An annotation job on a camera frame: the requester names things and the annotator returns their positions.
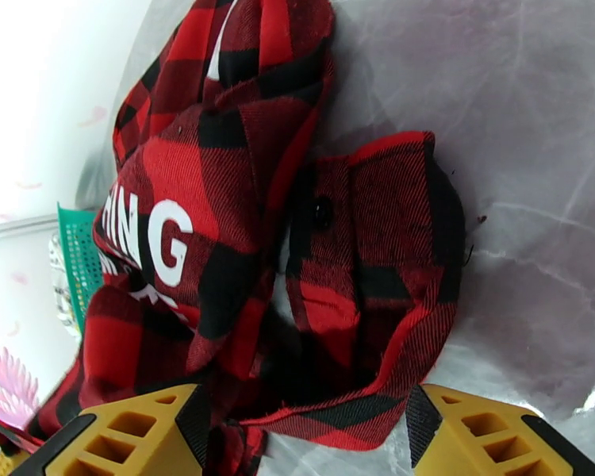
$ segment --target translucent plastic sheet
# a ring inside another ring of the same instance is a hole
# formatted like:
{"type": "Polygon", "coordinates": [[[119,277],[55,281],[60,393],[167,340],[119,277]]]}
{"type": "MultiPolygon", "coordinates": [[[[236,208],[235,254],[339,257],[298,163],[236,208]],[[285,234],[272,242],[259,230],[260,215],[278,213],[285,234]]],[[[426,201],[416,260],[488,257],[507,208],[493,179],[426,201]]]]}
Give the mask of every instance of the translucent plastic sheet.
{"type": "MultiPolygon", "coordinates": [[[[118,95],[193,0],[154,0],[118,95]]],[[[430,382],[543,414],[595,461],[595,0],[331,0],[337,95],[317,155],[436,132],[474,245],[430,382]]],[[[377,451],[272,436],[260,474],[411,474],[377,451]]]]}

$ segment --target black button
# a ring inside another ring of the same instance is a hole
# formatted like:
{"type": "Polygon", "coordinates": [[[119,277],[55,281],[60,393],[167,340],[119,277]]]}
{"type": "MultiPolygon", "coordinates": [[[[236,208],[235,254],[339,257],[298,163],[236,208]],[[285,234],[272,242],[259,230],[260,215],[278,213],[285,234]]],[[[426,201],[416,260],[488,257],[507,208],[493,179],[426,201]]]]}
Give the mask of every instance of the black button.
{"type": "Polygon", "coordinates": [[[325,196],[315,200],[315,211],[313,211],[313,225],[319,230],[329,229],[332,225],[332,202],[325,196]]]}

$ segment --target red plaid shirt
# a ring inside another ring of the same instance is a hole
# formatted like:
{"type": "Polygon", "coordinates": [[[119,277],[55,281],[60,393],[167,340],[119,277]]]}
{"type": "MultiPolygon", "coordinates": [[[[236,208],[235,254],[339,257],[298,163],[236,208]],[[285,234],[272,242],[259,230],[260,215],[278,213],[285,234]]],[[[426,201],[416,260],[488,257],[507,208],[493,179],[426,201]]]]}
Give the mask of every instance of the red plaid shirt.
{"type": "Polygon", "coordinates": [[[194,3],[117,117],[94,225],[105,286],[78,358],[26,433],[0,423],[3,447],[31,451],[86,407],[186,378],[212,388],[228,449],[210,444],[207,473],[254,474],[266,431],[383,442],[454,320],[463,211],[431,133],[300,168],[332,24],[327,0],[194,3]],[[270,299],[286,208],[283,328],[270,299]]]}

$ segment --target pink object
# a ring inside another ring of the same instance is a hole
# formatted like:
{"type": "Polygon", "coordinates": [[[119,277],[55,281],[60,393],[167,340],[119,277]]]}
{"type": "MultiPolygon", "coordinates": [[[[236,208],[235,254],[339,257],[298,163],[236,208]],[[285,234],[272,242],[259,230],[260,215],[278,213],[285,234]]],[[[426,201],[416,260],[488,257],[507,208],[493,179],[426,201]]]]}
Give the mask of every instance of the pink object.
{"type": "Polygon", "coordinates": [[[37,399],[37,378],[33,378],[6,347],[0,349],[0,420],[22,428],[40,402],[37,399]]]}
{"type": "Polygon", "coordinates": [[[29,284],[29,279],[27,278],[27,276],[20,271],[13,272],[11,274],[11,278],[13,279],[14,282],[19,283],[20,285],[28,285],[29,284]]]}
{"type": "Polygon", "coordinates": [[[95,106],[90,113],[90,119],[86,120],[86,121],[82,121],[77,126],[80,128],[86,128],[88,126],[95,125],[99,121],[102,121],[106,117],[107,113],[108,113],[108,110],[106,108],[104,108],[102,106],[95,106]]]}

